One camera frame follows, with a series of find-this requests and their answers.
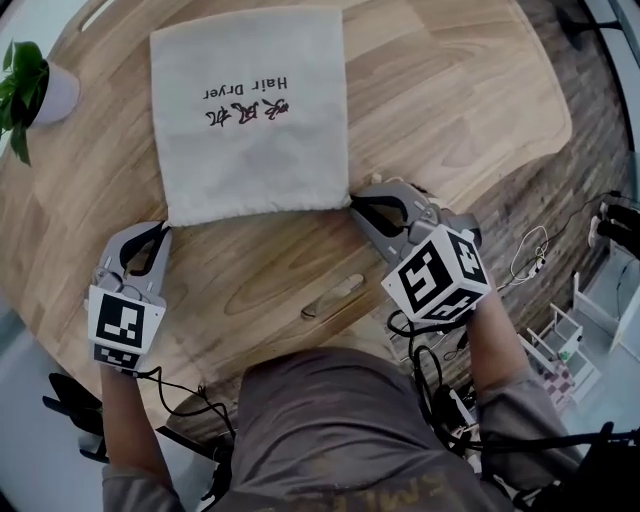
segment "wood grain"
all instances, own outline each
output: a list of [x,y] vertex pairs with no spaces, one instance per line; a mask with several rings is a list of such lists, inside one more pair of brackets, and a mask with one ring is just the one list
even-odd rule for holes
[[[558,151],[571,121],[546,54],[513,0],[91,1],[52,61],[81,99],[64,122],[33,129],[33,169],[0,169],[0,286],[47,350],[99,394],[82,300],[108,240],[166,217],[153,139],[149,33],[231,10],[343,8],[349,169],[402,176],[465,210],[517,167]],[[149,366],[195,387],[323,343],[381,301],[384,265],[346,211],[281,213],[176,229],[169,310]],[[312,320],[301,309],[353,274],[365,283]],[[152,423],[166,419],[143,386]],[[179,390],[167,390],[178,403]]]
[[[567,98],[573,135],[557,154],[536,160],[492,187],[469,209],[482,225],[485,243],[481,254],[498,283],[506,282],[509,265],[522,236],[539,224],[552,236],[572,212],[598,194],[612,189],[631,196],[629,145],[623,108],[604,50],[593,33],[583,34],[582,51],[577,52],[566,40],[555,18],[554,4],[543,0],[519,0],[532,26],[540,36],[556,70]],[[586,21],[576,0],[555,0],[568,10],[573,19]],[[603,197],[610,204],[613,198]],[[605,258],[606,244],[595,249],[587,245],[590,218],[598,210],[600,200],[587,205],[575,215],[567,229],[550,245],[547,264],[530,283],[509,287],[501,294],[503,304],[521,334],[531,327],[539,332],[550,321],[549,302],[565,311],[571,307],[574,272],[581,282],[591,279]],[[535,244],[531,240],[523,249],[527,256],[518,259],[522,265]],[[393,304],[381,306],[374,316],[383,322],[397,309]],[[460,333],[451,334],[436,353],[443,364],[444,380],[457,387],[468,382],[469,353],[464,351],[451,361],[444,355],[455,349]],[[422,338],[433,346],[437,336]],[[393,337],[399,356],[407,351],[404,339]],[[428,356],[425,370],[431,382],[436,374]]]

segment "black object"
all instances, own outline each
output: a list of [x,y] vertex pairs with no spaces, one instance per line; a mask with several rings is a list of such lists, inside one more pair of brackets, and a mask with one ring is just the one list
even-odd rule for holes
[[622,26],[619,21],[610,21],[607,23],[573,21],[571,16],[569,16],[569,13],[561,7],[556,7],[556,18],[558,19],[558,23],[560,23],[562,32],[564,32],[564,35],[571,43],[571,46],[578,51],[582,50],[582,38],[580,37],[582,32],[594,30],[596,28],[613,28],[616,30],[622,30]]
[[458,355],[458,352],[462,352],[465,348],[467,348],[467,346],[469,345],[469,334],[467,333],[466,329],[465,331],[462,333],[462,336],[460,336],[460,339],[458,340],[458,344],[456,345],[456,349],[455,350],[450,350],[449,352],[447,352],[444,355],[444,360],[445,361],[453,361],[456,356]]
[[215,501],[211,507],[219,503],[220,499],[229,492],[229,488],[231,487],[231,456],[233,455],[233,447],[233,438],[226,434],[218,436],[215,440],[213,460],[218,463],[218,466],[213,472],[211,488],[201,499],[205,501],[214,496]]
[[192,441],[191,439],[184,437],[179,434],[175,430],[171,430],[166,425],[162,427],[158,427],[156,429],[158,434],[162,434],[168,439],[171,439],[174,443],[178,443],[181,446],[184,446],[187,450],[191,450],[192,452],[197,453],[198,455],[202,455],[206,459],[213,460],[213,449],[203,446],[199,443]]
[[[162,366],[156,366],[153,370],[149,372],[135,372],[135,371],[129,371],[129,370],[122,370],[122,373],[124,373],[125,375],[129,375],[130,377],[134,377],[136,379],[145,379],[145,380],[157,382],[158,395],[160,396],[160,402],[162,403],[162,406],[165,408],[165,410],[169,414],[172,414],[174,416],[178,416],[181,418],[187,418],[190,416],[197,416],[198,414],[202,414],[207,411],[215,412],[220,417],[220,419],[224,422],[225,426],[229,430],[229,434],[231,435],[231,437],[235,439],[236,432],[235,432],[235,429],[233,428],[233,425],[231,424],[231,420],[229,419],[229,413],[227,411],[227,407],[222,402],[216,402],[214,404],[209,402],[209,399],[207,398],[206,390],[203,386],[198,386],[198,391],[193,391],[185,386],[181,386],[180,384],[172,384],[171,382],[165,382],[162,380]],[[197,396],[202,400],[204,400],[207,406],[202,409],[198,409],[197,411],[190,411],[190,412],[178,412],[175,409],[171,409],[167,405],[167,402],[164,399],[164,393],[162,392],[163,385],[188,391],[192,395]]]
[[0,510],[2,510],[2,512],[16,512],[16,509],[7,501],[2,491],[0,491]]
[[[578,434],[562,437],[548,437],[542,439],[514,439],[514,438],[502,438],[495,441],[465,441],[458,439],[451,435],[451,433],[443,427],[442,421],[438,411],[434,407],[434,401],[431,394],[429,384],[424,372],[422,371],[422,364],[420,361],[420,353],[427,351],[431,355],[433,362],[438,372],[439,387],[442,386],[442,369],[440,362],[435,353],[426,345],[421,345],[417,349],[413,349],[415,337],[422,332],[430,332],[432,326],[416,329],[411,320],[407,319],[408,331],[398,329],[393,325],[392,320],[401,314],[400,310],[393,312],[387,319],[387,327],[389,330],[400,336],[409,338],[409,359],[413,366],[413,377],[416,384],[416,390],[418,392],[418,406],[420,412],[427,423],[427,425],[433,428],[434,433],[440,439],[445,447],[449,447],[449,443],[453,446],[463,447],[465,449],[476,450],[479,452],[491,452],[491,453],[513,453],[513,452],[537,452],[541,450],[549,450],[552,448],[568,448],[570,446],[577,446],[581,444],[596,444],[600,442],[629,442],[637,446],[640,444],[640,428],[631,430],[629,432],[599,432],[590,434]],[[439,326],[443,331],[451,331],[454,328],[461,327],[460,322],[451,322]]]
[[513,500],[518,510],[566,512],[567,510],[635,510],[640,447],[628,441],[611,442],[613,423],[605,423],[600,441],[593,444],[576,473],[558,486],[520,492]]
[[640,213],[636,210],[619,204],[610,205],[607,218],[598,224],[597,231],[640,259]]
[[100,445],[95,452],[81,448],[80,453],[88,459],[108,464],[109,459],[107,458],[107,446],[102,424],[102,402],[76,380],[66,375],[51,373],[49,374],[49,382],[58,396],[58,400],[43,396],[42,403],[52,411],[68,416],[80,430],[101,437]]
[[0,16],[4,14],[4,11],[7,10],[7,7],[11,4],[12,0],[0,0]]
[[451,388],[443,384],[433,394],[433,409],[438,411],[438,420],[451,431],[466,426],[458,404],[449,394]]

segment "sleeve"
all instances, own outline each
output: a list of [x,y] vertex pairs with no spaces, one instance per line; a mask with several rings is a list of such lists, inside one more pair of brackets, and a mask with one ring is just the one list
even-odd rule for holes
[[184,512],[177,494],[152,476],[111,465],[102,470],[102,501],[104,512]]
[[[486,391],[478,400],[480,436],[541,439],[566,436],[549,395],[531,368],[508,383]],[[522,490],[545,487],[574,473],[581,461],[577,448],[482,454],[483,472]]]

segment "fiducial marker cube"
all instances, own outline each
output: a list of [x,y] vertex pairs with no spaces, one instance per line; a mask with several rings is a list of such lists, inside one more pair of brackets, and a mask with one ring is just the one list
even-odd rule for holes
[[440,224],[383,281],[414,322],[448,323],[491,291],[475,244]]

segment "round wooden table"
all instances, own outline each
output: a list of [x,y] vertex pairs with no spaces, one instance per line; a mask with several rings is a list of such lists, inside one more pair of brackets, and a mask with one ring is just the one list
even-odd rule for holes
[[[230,10],[343,8],[353,190],[400,176],[463,211],[524,163],[558,151],[571,121],[515,0],[90,0],[50,59],[80,78],[63,122],[29,131],[33,167],[0,169],[0,287],[28,328],[100,395],[83,298],[109,237],[166,217],[151,120],[149,34]],[[382,300],[384,263],[348,212],[258,215],[174,230],[168,311],[147,359],[192,388],[326,341]],[[315,318],[301,310],[353,275]],[[142,385],[154,426],[157,388]],[[184,392],[167,389],[170,404]]]

